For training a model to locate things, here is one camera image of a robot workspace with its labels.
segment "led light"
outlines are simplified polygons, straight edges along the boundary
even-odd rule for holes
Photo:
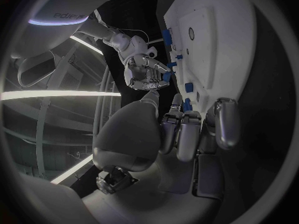
[[[40,26],[63,26],[63,25],[79,24],[85,22],[87,19],[88,17],[84,18],[83,20],[70,21],[70,22],[43,22],[43,21],[34,21],[34,20],[29,20],[28,22],[30,24],[40,25]]]
[[[12,100],[33,97],[58,97],[58,96],[121,96],[120,93],[95,92],[95,91],[11,91],[0,94],[0,100]]]
[[[85,164],[87,164],[91,160],[92,160],[92,155],[90,155],[87,158],[83,159],[80,163],[76,164],[74,167],[70,168],[69,170],[67,170],[66,172],[64,172],[63,174],[58,176],[57,178],[53,179],[51,181],[51,183],[53,183],[53,184],[61,183],[64,179],[71,176],[73,173],[78,171],[80,168],[82,168]]]
[[[102,52],[101,52],[99,49],[95,48],[94,46],[92,46],[92,45],[88,44],[88,43],[87,43],[87,42],[85,42],[85,41],[82,41],[82,40],[81,40],[81,39],[79,39],[78,37],[71,36],[71,38],[72,38],[72,39],[74,39],[75,41],[78,41],[78,42],[80,42],[81,44],[83,44],[83,45],[85,45],[85,46],[87,46],[87,47],[89,47],[89,48],[93,49],[94,51],[96,51],[96,52],[100,53],[101,55],[103,55],[103,53],[102,53]]]

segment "blue clip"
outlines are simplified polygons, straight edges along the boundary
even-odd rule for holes
[[[168,68],[171,68],[171,67],[174,67],[174,66],[177,66],[177,63],[176,63],[176,62],[171,62],[171,63],[168,63],[168,64],[167,64],[167,67],[168,67]]]
[[[170,46],[172,44],[172,38],[169,29],[162,31],[162,36],[166,46]]]
[[[184,112],[193,110],[192,105],[190,104],[190,101],[191,100],[189,98],[185,99],[184,106],[183,106]]]
[[[171,72],[164,73],[164,75],[163,75],[163,80],[164,81],[169,82],[170,78],[171,78]]]
[[[185,90],[187,93],[193,92],[193,83],[186,83]]]

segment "vent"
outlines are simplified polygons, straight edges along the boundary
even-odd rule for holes
[[[59,86],[60,90],[63,91],[75,91],[78,89],[80,81],[73,77],[70,73],[66,73]]]

